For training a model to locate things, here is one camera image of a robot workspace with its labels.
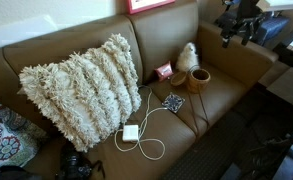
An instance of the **white charger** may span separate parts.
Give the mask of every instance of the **white charger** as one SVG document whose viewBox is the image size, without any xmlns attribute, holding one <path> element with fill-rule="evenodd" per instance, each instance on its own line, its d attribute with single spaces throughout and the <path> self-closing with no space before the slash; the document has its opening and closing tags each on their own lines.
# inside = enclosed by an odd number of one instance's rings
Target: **white charger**
<svg viewBox="0 0 293 180">
<path fill-rule="evenodd" d="M 124 125 L 123 141 L 137 142 L 138 139 L 138 125 Z"/>
</svg>

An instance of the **patterned pillow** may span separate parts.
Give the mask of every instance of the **patterned pillow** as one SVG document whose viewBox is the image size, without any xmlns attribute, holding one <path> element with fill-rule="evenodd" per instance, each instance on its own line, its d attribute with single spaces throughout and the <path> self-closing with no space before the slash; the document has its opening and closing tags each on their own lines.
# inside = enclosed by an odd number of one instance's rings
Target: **patterned pillow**
<svg viewBox="0 0 293 180">
<path fill-rule="evenodd" d="M 0 104 L 0 167 L 24 166 L 47 139 L 45 131 Z"/>
</svg>

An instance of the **brown pot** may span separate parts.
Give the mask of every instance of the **brown pot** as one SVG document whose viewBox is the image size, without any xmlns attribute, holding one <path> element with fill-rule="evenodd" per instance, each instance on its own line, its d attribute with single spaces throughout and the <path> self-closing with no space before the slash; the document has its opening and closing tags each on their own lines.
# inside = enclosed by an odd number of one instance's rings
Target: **brown pot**
<svg viewBox="0 0 293 180">
<path fill-rule="evenodd" d="M 191 93 L 202 92 L 210 81 L 210 74 L 205 69 L 194 69 L 188 73 L 187 89 Z"/>
</svg>

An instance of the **shaggy white pillow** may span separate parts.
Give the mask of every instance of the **shaggy white pillow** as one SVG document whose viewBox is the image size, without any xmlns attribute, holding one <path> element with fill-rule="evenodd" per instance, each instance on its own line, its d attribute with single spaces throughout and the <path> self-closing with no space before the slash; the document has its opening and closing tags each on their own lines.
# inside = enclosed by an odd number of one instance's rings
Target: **shaggy white pillow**
<svg viewBox="0 0 293 180">
<path fill-rule="evenodd" d="M 106 139 L 141 104 L 130 46 L 120 34 L 59 64 L 25 67 L 19 77 L 28 98 L 78 151 Z"/>
</svg>

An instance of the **floor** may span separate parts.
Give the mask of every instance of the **floor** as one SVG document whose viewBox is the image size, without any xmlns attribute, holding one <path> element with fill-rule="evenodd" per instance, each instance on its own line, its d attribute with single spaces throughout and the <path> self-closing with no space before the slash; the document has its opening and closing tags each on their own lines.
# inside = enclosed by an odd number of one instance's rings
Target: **floor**
<svg viewBox="0 0 293 180">
<path fill-rule="evenodd" d="M 257 84 L 162 179 L 220 179 L 232 164 L 240 179 L 271 179 L 288 147 L 250 151 L 291 133 L 293 106 Z"/>
</svg>

